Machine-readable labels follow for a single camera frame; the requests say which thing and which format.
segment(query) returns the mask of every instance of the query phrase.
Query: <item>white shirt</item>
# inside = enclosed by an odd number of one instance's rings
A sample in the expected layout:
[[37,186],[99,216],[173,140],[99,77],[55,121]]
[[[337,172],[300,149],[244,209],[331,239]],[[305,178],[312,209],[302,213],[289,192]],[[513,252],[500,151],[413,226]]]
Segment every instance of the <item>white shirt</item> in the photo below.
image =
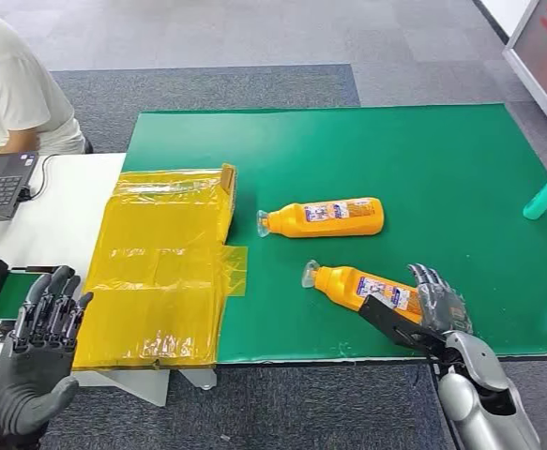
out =
[[71,103],[15,30],[0,19],[0,147],[8,130],[37,128],[40,153],[83,153]]

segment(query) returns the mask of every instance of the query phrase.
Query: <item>green table mat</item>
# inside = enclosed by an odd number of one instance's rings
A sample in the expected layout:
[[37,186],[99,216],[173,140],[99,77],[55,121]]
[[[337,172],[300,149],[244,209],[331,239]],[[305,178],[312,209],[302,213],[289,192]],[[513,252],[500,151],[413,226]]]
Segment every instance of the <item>green table mat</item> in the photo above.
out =
[[0,292],[0,321],[15,320],[31,285],[40,275],[10,273]]
[[[247,290],[224,312],[221,363],[401,357],[358,314],[300,285],[310,259],[413,284],[435,267],[499,354],[547,353],[547,213],[523,206],[546,171],[503,105],[149,112],[123,171],[238,168],[230,245],[248,246]],[[256,235],[256,210],[373,196],[379,235]]]

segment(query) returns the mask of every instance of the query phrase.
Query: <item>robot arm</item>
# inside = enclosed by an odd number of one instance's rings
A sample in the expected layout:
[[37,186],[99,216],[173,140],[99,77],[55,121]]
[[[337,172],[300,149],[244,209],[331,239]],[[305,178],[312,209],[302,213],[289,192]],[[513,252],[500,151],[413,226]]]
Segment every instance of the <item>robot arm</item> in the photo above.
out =
[[68,406],[78,383],[71,369],[84,313],[80,283],[62,266],[42,275],[19,310],[0,355],[0,449],[38,449],[53,417]]
[[434,358],[438,397],[466,450],[539,450],[540,440],[517,387],[487,344],[472,335],[463,298],[433,269],[409,266],[423,319],[411,322],[369,295],[359,311],[392,342]]

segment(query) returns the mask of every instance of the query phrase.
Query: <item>gray carpet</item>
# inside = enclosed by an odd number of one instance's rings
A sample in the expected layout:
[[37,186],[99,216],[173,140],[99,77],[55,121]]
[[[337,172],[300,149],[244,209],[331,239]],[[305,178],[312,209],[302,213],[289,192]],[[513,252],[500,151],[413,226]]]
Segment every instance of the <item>gray carpet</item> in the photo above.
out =
[[142,111],[360,106],[348,64],[52,74],[97,153],[127,151]]
[[174,372],[165,408],[115,388],[83,389],[52,422],[42,448],[448,448],[425,366],[217,372],[210,391]]

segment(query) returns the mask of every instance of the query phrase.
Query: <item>white table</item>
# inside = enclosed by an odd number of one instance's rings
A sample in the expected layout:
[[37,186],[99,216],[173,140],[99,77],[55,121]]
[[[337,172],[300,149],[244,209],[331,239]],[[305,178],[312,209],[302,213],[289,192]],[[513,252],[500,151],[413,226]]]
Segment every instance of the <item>white table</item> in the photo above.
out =
[[[66,264],[85,279],[104,207],[124,158],[117,153],[51,158],[46,165],[47,186],[42,195],[21,204],[13,220],[0,222],[0,258],[9,267]],[[44,159],[40,157],[31,176],[31,192],[41,184]],[[211,369],[180,371],[194,386],[210,389],[216,385]],[[169,373],[167,369],[122,369],[76,371],[74,376],[81,385],[117,386],[164,406]]]

